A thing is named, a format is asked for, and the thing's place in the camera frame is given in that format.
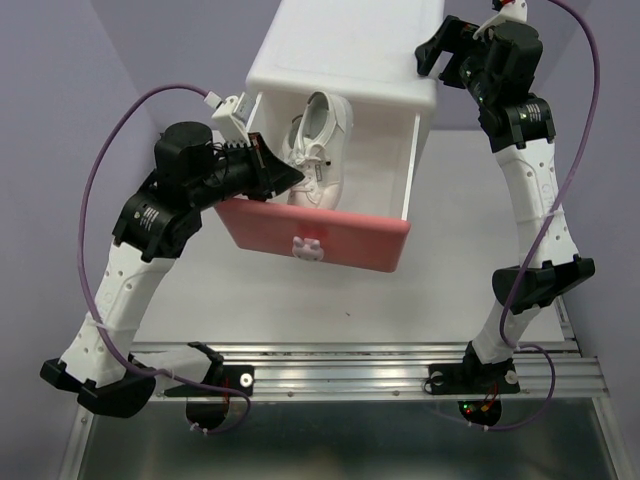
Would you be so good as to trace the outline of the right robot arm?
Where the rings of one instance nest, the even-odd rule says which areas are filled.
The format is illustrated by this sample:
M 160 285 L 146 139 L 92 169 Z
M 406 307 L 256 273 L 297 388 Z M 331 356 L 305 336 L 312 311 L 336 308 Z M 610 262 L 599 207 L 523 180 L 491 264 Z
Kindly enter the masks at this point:
M 519 262 L 492 276 L 495 303 L 460 366 L 463 384 L 482 390 L 497 366 L 541 309 L 595 273 L 573 241 L 555 172 L 555 126 L 550 105 L 531 91 L 543 53 L 538 32 L 523 20 L 495 16 L 482 26 L 447 16 L 415 50 L 417 72 L 430 74 L 442 53 L 450 59 L 439 75 L 467 91 L 500 167 L 515 218 Z

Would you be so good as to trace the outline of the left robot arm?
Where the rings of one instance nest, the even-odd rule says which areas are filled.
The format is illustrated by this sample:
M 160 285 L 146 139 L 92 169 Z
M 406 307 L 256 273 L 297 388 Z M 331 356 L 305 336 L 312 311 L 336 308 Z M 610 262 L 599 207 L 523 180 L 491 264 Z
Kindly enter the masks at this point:
M 159 284 L 201 229 L 203 211 L 239 195 L 266 201 L 304 178 L 260 134 L 220 144 L 199 122 L 169 126 L 154 158 L 116 221 L 103 279 L 76 338 L 40 372 L 96 415 L 130 418 L 158 391 L 239 395 L 224 377 L 223 356 L 201 342 L 148 360 L 132 355 L 131 345 Z

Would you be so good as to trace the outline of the white sneaker front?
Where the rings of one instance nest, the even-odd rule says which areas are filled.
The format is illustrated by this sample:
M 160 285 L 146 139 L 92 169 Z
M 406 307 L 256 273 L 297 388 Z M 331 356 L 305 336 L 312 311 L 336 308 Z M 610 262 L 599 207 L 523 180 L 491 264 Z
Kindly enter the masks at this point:
M 304 179 L 289 190 L 293 206 L 337 208 L 344 185 L 344 162 L 353 130 L 353 110 L 344 97 L 316 91 L 303 113 L 291 122 L 281 155 L 303 173 Z

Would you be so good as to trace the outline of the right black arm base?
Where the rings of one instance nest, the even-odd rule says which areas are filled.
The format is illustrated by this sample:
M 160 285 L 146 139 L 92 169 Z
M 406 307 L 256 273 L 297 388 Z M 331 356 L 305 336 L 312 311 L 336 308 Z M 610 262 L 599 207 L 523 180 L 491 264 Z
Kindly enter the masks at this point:
M 497 387 L 499 394 L 517 394 L 520 385 L 514 364 L 467 367 L 462 363 L 429 366 L 429 384 L 433 395 L 484 395 Z

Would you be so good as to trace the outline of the dark pink drawer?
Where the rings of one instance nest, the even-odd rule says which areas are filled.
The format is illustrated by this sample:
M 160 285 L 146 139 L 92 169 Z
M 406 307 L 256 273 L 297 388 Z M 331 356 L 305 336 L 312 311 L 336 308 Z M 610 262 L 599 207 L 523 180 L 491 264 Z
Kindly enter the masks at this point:
M 295 114 L 285 125 L 279 148 Z M 289 190 L 265 203 L 244 198 L 216 209 L 235 244 L 245 250 L 288 257 L 295 236 L 318 239 L 324 262 L 390 273 L 396 270 L 411 224 L 409 199 L 420 149 L 403 133 L 408 114 L 353 104 L 353 130 L 344 162 L 344 185 L 336 209 L 287 203 Z

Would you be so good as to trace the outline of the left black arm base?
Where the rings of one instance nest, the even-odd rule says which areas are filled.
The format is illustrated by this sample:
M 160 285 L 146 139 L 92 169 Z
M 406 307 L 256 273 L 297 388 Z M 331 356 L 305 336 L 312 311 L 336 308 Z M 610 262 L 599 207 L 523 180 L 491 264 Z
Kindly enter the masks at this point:
M 218 388 L 237 390 L 247 396 L 253 395 L 255 380 L 255 368 L 250 364 L 225 364 L 218 368 L 215 373 L 208 372 L 203 383 L 214 385 Z M 180 384 L 166 389 L 164 395 L 169 398 L 198 398 L 198 397 L 221 397 L 228 396 L 224 392 L 205 391 L 201 388 Z

